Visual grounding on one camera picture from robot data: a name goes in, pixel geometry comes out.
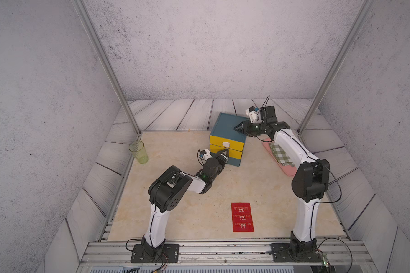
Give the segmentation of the yellow drawer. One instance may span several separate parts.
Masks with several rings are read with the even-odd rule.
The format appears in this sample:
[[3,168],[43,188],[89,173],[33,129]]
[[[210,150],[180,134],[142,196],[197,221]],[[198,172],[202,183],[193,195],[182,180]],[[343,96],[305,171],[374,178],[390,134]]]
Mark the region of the yellow drawer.
[[215,135],[210,136],[210,145],[223,147],[235,151],[243,151],[246,142],[246,137],[241,139],[228,139]]
[[228,152],[229,152],[229,157],[230,157],[230,158],[234,158],[234,159],[239,159],[239,160],[240,160],[241,157],[242,157],[242,155],[243,155],[243,152],[242,152],[242,151],[233,150],[233,149],[229,149],[229,148],[226,148],[226,147],[220,147],[220,146],[213,145],[213,144],[210,145],[210,152],[211,152],[211,153],[214,153],[214,154],[217,154],[219,151],[223,151],[223,150],[225,150],[225,149],[228,150]]

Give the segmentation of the red postcard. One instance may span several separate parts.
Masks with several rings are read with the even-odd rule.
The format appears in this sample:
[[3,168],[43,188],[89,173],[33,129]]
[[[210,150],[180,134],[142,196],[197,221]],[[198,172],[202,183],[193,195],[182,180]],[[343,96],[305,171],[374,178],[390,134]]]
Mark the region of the red postcard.
[[233,232],[252,233],[255,231],[249,202],[233,202],[231,204],[231,213]]

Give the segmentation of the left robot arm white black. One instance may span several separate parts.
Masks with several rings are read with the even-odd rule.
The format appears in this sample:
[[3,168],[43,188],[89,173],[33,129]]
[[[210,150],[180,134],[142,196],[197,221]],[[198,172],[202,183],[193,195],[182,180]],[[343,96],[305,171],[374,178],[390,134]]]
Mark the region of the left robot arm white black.
[[198,160],[202,169],[195,175],[171,166],[148,190],[151,216],[141,246],[152,258],[162,252],[170,212],[179,204],[186,192],[205,194],[212,187],[214,180],[222,173],[229,160],[229,149],[218,151],[216,154],[207,149],[200,150]]

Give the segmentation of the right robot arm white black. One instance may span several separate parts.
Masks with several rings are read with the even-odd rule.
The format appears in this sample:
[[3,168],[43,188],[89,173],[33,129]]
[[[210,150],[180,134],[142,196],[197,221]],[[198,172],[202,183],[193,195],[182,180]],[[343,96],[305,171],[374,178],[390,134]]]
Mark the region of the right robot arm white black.
[[319,204],[329,186],[329,162],[314,156],[286,122],[279,122],[273,106],[252,106],[246,110],[246,115],[249,120],[234,130],[248,137],[269,136],[297,168],[292,180],[292,191],[298,197],[297,219],[290,234],[289,255],[305,258],[317,250],[315,223]]

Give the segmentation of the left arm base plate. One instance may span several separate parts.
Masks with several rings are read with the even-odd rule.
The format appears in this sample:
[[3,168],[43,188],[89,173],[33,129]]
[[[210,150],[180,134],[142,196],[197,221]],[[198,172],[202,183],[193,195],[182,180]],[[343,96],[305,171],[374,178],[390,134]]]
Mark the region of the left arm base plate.
[[179,244],[163,243],[157,248],[149,244],[134,245],[131,263],[177,263],[179,258]]

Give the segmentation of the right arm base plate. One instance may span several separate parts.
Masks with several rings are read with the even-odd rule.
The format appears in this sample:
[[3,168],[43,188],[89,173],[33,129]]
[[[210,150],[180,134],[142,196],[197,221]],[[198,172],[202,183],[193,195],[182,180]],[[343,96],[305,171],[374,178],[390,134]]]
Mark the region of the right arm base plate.
[[274,262],[296,262],[296,263],[322,263],[319,253],[316,253],[317,247],[311,242],[297,244],[290,243],[273,243],[271,244],[272,257]]

